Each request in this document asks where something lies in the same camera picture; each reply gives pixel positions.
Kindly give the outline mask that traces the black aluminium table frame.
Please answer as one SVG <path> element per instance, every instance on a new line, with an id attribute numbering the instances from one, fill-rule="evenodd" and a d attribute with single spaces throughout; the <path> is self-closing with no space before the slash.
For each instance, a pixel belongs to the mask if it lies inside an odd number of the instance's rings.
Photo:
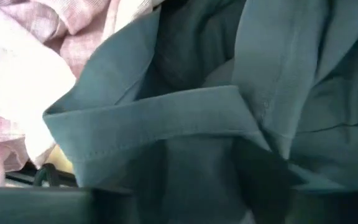
<path id="1" fill-rule="evenodd" d="M 77 187 L 75 176 L 46 163 L 37 169 L 27 162 L 21 170 L 5 174 L 6 185 L 16 187 Z"/>

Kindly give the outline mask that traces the pink garment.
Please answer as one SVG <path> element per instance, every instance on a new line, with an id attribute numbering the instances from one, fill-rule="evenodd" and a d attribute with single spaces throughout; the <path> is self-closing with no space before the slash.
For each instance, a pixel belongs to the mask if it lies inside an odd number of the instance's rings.
<path id="1" fill-rule="evenodd" d="M 0 0 L 0 186 L 54 148 L 42 114 L 108 37 L 164 0 Z"/>

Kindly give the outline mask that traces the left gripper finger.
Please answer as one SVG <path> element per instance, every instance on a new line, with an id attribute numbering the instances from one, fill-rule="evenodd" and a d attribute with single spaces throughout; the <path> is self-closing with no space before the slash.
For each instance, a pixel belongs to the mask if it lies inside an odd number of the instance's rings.
<path id="1" fill-rule="evenodd" d="M 292 188 L 304 181 L 289 168 L 288 162 L 253 142 L 234 141 L 234 165 L 242 197 L 256 224 L 285 224 Z"/>

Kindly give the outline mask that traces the grey-green button shirt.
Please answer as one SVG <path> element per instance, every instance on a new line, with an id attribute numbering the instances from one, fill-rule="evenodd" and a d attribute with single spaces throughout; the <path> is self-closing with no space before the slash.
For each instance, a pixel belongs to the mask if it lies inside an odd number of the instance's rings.
<path id="1" fill-rule="evenodd" d="M 358 224 L 358 0 L 164 0 L 44 121 L 77 183 L 130 190 L 141 224 L 256 224 L 237 138 L 304 181 L 285 224 Z"/>

